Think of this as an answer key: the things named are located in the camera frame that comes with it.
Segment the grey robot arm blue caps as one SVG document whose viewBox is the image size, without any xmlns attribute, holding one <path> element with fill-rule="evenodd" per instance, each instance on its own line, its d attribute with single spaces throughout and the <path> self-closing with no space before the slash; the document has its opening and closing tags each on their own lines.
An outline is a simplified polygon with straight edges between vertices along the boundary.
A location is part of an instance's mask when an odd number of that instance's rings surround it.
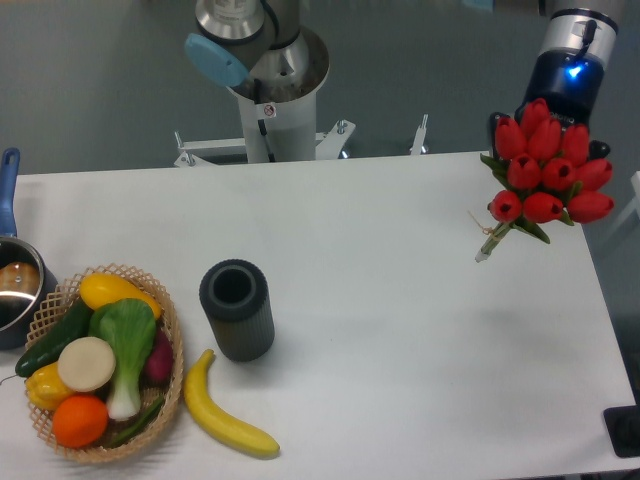
<svg viewBox="0 0 640 480">
<path fill-rule="evenodd" d="M 542 99 L 562 126 L 587 124 L 607 70 L 623 1 L 467 1 L 467 9 L 548 18 L 522 120 Z M 316 129 L 316 95 L 330 69 L 327 46 L 301 23 L 299 1 L 199 1 L 184 50 L 194 67 L 235 96 L 251 163 L 346 157 L 353 123 Z"/>
</svg>

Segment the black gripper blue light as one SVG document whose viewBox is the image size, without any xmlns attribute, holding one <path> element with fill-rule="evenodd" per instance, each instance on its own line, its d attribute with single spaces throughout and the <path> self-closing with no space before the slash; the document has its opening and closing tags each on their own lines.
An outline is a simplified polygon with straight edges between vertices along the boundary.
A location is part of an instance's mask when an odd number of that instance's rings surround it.
<svg viewBox="0 0 640 480">
<path fill-rule="evenodd" d="M 546 51 L 536 60 L 524 100 L 515 117 L 520 120 L 527 106 L 534 100 L 544 99 L 551 114 L 564 127 L 589 125 L 604 74 L 604 67 L 594 58 L 577 58 L 563 50 Z M 496 131 L 503 118 L 510 119 L 511 116 L 492 112 L 487 121 L 490 154 L 494 159 L 499 159 Z M 606 142 L 591 140 L 588 159 L 606 159 L 610 152 L 611 147 Z"/>
</svg>

